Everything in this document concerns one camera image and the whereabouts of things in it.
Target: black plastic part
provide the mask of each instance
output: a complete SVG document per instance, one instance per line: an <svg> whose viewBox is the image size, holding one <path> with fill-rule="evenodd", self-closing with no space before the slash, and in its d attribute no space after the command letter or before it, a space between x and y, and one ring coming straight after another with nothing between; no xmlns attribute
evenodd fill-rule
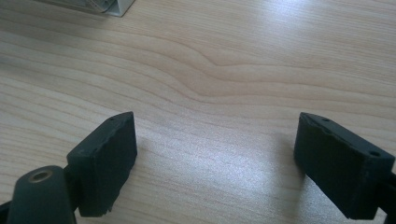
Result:
<svg viewBox="0 0 396 224"><path fill-rule="evenodd" d="M396 224L396 175L392 174L387 182L380 184L378 191L379 207L389 216L388 223Z"/></svg>
<svg viewBox="0 0 396 224"><path fill-rule="evenodd" d="M73 204L83 217L100 217L111 209L136 155L132 112L107 119L67 155L66 176L80 185L69 187Z"/></svg>
<svg viewBox="0 0 396 224"><path fill-rule="evenodd" d="M396 217L387 216L384 224L396 224Z"/></svg>
<svg viewBox="0 0 396 224"><path fill-rule="evenodd" d="M11 202L3 203L2 205L0 205L0 224L7 222L8 211L9 211L10 205L11 205Z"/></svg>
<svg viewBox="0 0 396 224"><path fill-rule="evenodd" d="M61 167L42 167L17 181L7 224L30 223L76 223Z"/></svg>
<svg viewBox="0 0 396 224"><path fill-rule="evenodd" d="M395 158L339 124L302 113L294 158L348 218L373 219Z"/></svg>

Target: hole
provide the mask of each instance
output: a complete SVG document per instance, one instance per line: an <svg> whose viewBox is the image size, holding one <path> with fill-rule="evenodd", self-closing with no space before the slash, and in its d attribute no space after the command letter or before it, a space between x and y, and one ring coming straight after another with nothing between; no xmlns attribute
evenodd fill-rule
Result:
<svg viewBox="0 0 396 224"><path fill-rule="evenodd" d="M34 184L39 183L43 180L48 179L50 176L52 176L51 170L38 171L37 173L35 173L29 177L29 182L34 183Z"/></svg>
<svg viewBox="0 0 396 224"><path fill-rule="evenodd" d="M375 157L380 156L378 152L370 151L369 153L370 153L370 155L375 156Z"/></svg>

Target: black bracket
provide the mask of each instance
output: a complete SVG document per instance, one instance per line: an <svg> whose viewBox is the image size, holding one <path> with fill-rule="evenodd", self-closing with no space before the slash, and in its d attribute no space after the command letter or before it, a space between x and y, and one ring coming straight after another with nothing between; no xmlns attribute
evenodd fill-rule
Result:
<svg viewBox="0 0 396 224"><path fill-rule="evenodd" d="M67 155L68 165L22 176L12 202L0 206L0 224L75 224L74 211L100 217L111 210L137 155L134 114L107 119Z"/></svg>
<svg viewBox="0 0 396 224"><path fill-rule="evenodd" d="M347 218L396 223L395 157L330 119L301 113L294 158Z"/></svg>

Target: light wood surface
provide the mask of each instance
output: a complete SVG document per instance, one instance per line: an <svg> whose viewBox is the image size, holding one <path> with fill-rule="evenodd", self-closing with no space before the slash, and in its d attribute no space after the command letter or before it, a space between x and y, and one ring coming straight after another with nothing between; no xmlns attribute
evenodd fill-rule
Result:
<svg viewBox="0 0 396 224"><path fill-rule="evenodd" d="M3 0L0 203L132 110L131 176L78 223L382 223L346 219L292 152L305 111L396 155L395 85L391 0L136 0L123 18Z"/></svg>

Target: white object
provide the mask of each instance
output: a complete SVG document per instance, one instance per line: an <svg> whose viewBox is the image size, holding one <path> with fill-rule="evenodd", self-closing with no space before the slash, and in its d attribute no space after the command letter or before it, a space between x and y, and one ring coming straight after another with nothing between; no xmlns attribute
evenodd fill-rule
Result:
<svg viewBox="0 0 396 224"><path fill-rule="evenodd" d="M117 2L114 3L113 6L111 6L108 11L104 13L111 16L121 17L123 14L125 14L133 2L134 0L117 0Z"/></svg>

